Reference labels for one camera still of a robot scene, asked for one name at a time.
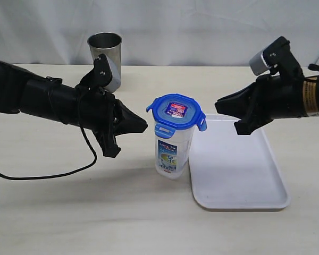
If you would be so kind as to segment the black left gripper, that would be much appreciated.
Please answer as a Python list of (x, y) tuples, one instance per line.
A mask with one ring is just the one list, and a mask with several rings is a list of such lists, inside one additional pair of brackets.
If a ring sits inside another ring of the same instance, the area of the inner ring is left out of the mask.
[(116, 135), (143, 133), (148, 128), (145, 119), (104, 88), (111, 78), (107, 55), (100, 54), (94, 59), (93, 69), (75, 87), (78, 92), (78, 120), (84, 117), (93, 125), (92, 132), (105, 157), (116, 157), (120, 152)]

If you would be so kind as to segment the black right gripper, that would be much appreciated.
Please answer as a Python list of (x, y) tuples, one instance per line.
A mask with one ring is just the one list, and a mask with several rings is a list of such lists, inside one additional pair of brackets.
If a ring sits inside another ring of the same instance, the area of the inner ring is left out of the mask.
[(302, 116), (298, 93), (305, 76), (290, 41), (280, 36), (270, 45), (274, 47), (276, 64), (252, 84), (214, 104), (219, 114), (239, 119), (234, 124), (239, 135), (250, 135), (274, 119)]

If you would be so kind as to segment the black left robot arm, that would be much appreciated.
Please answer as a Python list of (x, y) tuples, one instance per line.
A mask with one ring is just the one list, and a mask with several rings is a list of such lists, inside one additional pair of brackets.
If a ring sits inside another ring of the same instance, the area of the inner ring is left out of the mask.
[(0, 60), (0, 113), (25, 113), (91, 130), (105, 157), (121, 151), (116, 136), (143, 133), (148, 125), (112, 93), (121, 77), (106, 54), (75, 87)]

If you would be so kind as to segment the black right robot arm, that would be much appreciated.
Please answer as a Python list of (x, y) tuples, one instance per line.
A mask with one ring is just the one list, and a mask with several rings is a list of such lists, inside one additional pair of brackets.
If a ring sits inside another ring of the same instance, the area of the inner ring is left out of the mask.
[[(256, 80), (215, 103), (219, 114), (238, 119), (238, 135), (250, 135), (276, 119), (319, 117), (319, 74), (304, 75), (284, 36), (253, 56), (249, 66)], [(319, 65), (308, 69), (319, 73)]]

